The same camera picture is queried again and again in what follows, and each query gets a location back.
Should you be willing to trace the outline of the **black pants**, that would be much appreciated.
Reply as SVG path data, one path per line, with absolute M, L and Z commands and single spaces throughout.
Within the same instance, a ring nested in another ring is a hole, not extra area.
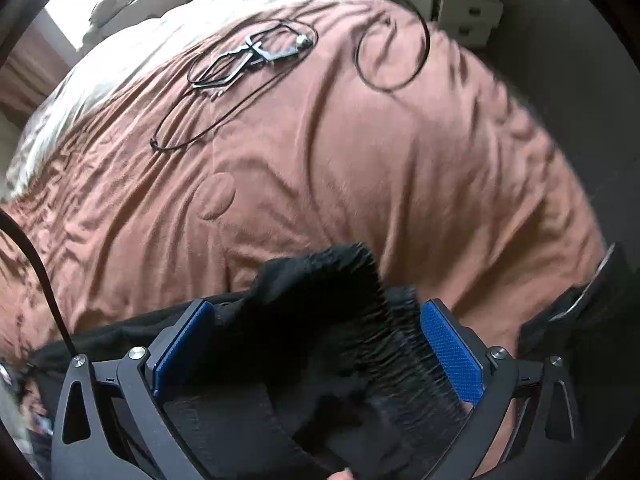
M 471 414 L 422 333 L 424 304 L 383 287 L 362 246 L 272 260 L 245 292 L 198 299 L 154 396 L 206 479 L 431 479 Z M 82 333 L 73 356 L 38 351 L 37 372 L 61 381 L 44 396 L 54 422 L 75 356 L 150 348 L 192 301 Z M 96 385 L 96 403 L 112 451 L 166 479 L 119 390 Z

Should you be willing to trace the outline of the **brown fleece blanket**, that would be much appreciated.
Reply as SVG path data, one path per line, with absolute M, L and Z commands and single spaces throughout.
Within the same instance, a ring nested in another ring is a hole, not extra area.
M 605 248 L 552 137 L 480 60 L 381 0 L 315 2 L 292 73 L 186 96 L 221 29 L 66 134 L 6 212 L 80 332 L 247 288 L 274 258 L 362 243 L 383 282 L 445 301 L 488 344 L 584 284 Z

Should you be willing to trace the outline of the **white bed sheet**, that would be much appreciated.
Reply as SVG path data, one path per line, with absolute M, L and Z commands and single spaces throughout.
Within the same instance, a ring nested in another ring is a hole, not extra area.
M 314 0 L 137 0 L 126 6 L 93 34 L 80 61 L 29 117 L 1 176 L 2 200 L 21 196 L 66 133 L 113 93 L 240 18 L 306 1 Z

